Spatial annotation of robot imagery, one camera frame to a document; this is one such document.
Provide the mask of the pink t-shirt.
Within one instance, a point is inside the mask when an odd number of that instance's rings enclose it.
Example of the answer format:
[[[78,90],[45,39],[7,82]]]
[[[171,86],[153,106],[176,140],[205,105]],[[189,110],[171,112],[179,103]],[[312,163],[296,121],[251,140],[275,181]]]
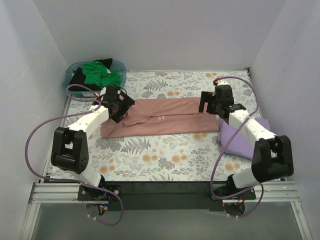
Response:
[[[218,132],[217,117],[199,112],[200,98],[137,99],[119,123],[100,127],[103,139]]]

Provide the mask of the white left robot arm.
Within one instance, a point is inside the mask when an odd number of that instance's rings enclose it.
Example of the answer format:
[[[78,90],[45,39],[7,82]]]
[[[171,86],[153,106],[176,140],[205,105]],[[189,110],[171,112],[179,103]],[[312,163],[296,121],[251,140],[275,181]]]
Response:
[[[107,120],[117,124],[122,121],[134,104],[123,88],[109,85],[100,91],[88,113],[69,126],[54,131],[51,164],[91,185],[89,194],[95,200],[103,199],[107,191],[101,184],[102,176],[89,164],[88,139]]]

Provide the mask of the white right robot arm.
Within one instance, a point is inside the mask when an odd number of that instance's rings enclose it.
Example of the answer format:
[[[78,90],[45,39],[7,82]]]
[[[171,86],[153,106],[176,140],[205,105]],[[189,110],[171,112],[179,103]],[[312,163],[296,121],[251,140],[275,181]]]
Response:
[[[253,146],[249,168],[229,175],[224,186],[214,189],[210,185],[210,194],[215,199],[237,199],[250,187],[293,175],[291,140],[286,135],[276,135],[251,118],[242,104],[234,102],[232,87],[227,82],[217,83],[213,92],[201,92],[198,111],[218,115]]]

